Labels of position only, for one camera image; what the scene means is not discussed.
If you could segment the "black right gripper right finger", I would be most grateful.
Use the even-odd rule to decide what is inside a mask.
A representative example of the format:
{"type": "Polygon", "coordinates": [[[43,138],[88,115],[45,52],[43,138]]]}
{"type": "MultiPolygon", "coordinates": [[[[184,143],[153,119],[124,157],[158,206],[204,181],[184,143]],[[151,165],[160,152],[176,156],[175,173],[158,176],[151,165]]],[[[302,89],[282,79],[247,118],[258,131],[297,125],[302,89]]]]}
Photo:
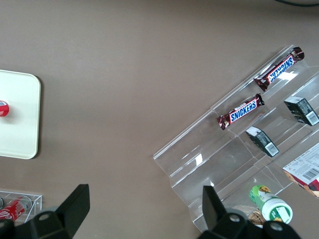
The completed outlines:
{"type": "Polygon", "coordinates": [[[212,186],[203,187],[202,210],[208,230],[200,239],[262,239],[262,229],[237,212],[227,212],[212,186]]]}

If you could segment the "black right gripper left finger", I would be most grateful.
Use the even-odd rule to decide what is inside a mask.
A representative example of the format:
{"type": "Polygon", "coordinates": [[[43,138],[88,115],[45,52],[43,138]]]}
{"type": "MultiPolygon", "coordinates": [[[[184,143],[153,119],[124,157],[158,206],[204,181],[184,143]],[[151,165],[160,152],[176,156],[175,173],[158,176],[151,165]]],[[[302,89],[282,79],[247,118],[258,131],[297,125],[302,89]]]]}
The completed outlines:
{"type": "Polygon", "coordinates": [[[72,239],[90,211],[88,184],[80,184],[54,211],[44,211],[14,229],[16,239],[72,239]]]}

